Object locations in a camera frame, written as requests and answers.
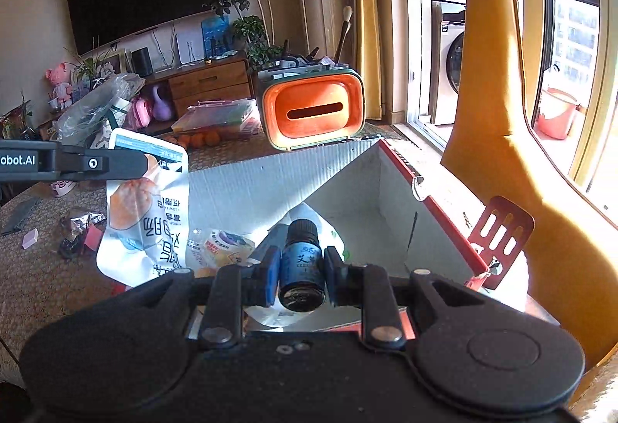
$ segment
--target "small bottle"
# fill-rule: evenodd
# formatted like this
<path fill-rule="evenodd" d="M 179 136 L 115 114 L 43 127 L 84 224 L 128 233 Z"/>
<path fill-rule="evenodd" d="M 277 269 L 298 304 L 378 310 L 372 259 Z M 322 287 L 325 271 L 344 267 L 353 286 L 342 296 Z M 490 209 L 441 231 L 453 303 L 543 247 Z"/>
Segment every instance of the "small bottle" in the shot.
<path fill-rule="evenodd" d="M 317 228 L 309 219 L 297 219 L 287 230 L 279 270 L 279 300 L 293 312 L 311 312 L 324 302 L 322 249 Z"/>

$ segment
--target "purple vase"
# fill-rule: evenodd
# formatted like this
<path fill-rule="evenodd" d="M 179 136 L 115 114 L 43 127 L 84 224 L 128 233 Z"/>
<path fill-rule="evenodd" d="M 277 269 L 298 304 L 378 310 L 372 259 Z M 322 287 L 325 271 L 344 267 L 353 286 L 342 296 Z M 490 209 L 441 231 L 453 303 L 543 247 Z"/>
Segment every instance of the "purple vase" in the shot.
<path fill-rule="evenodd" d="M 174 110 L 172 109 L 172 106 L 169 102 L 159 97 L 158 91 L 159 91 L 158 85 L 153 87 L 153 98 L 154 98 L 153 116 L 154 116 L 154 119 L 157 121 L 168 121 L 172 119 L 172 116 L 174 115 Z"/>

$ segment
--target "pink eraser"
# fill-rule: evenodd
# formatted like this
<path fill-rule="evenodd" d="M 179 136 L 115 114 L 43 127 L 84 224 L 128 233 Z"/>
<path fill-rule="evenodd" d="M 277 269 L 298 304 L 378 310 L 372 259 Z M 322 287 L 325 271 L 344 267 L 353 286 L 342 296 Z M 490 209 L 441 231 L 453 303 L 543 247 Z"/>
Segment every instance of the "pink eraser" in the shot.
<path fill-rule="evenodd" d="M 36 244 L 37 240 L 38 240 L 38 230 L 35 228 L 32 231 L 29 231 L 24 235 L 24 241 L 22 243 L 22 247 L 24 249 L 27 249 L 28 247 L 32 247 L 34 244 Z"/>
<path fill-rule="evenodd" d="M 88 232 L 86 233 L 86 240 L 84 241 L 84 245 L 97 252 L 102 237 L 103 232 L 99 228 L 97 228 L 96 226 L 90 226 L 88 228 Z"/>

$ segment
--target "pink bag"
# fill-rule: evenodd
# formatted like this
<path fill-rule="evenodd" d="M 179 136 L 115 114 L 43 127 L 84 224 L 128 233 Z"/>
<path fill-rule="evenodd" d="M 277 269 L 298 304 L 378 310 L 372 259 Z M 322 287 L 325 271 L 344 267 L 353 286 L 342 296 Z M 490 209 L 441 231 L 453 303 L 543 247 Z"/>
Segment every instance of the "pink bag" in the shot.
<path fill-rule="evenodd" d="M 152 103 L 143 97 L 135 97 L 131 101 L 124 127 L 128 130 L 143 129 L 150 124 L 152 114 Z"/>

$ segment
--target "bottle label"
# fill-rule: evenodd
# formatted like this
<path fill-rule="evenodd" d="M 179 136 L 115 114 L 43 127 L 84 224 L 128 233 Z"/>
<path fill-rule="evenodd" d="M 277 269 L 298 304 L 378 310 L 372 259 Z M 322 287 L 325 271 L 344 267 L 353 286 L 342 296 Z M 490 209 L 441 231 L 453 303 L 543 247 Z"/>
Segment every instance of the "bottle label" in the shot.
<path fill-rule="evenodd" d="M 324 289 L 324 277 L 319 270 L 322 251 L 313 244 L 295 243 L 285 249 L 281 255 L 279 287 L 291 283 L 311 282 Z"/>

